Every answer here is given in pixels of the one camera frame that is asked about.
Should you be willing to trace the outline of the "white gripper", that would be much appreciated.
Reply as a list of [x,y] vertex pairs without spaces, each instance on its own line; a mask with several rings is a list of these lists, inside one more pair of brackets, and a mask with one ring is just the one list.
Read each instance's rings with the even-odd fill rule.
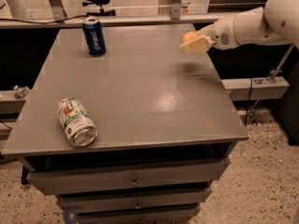
[[235,39],[235,16],[228,16],[215,21],[197,31],[198,36],[189,42],[179,45],[182,52],[207,52],[213,46],[215,49],[235,49],[238,43]]

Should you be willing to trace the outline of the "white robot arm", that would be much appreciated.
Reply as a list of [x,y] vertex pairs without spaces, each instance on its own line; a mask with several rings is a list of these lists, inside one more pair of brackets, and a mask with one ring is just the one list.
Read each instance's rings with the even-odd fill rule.
[[264,7],[223,17],[196,31],[186,33],[180,42],[184,53],[207,52],[242,45],[299,48],[299,0],[267,0]]

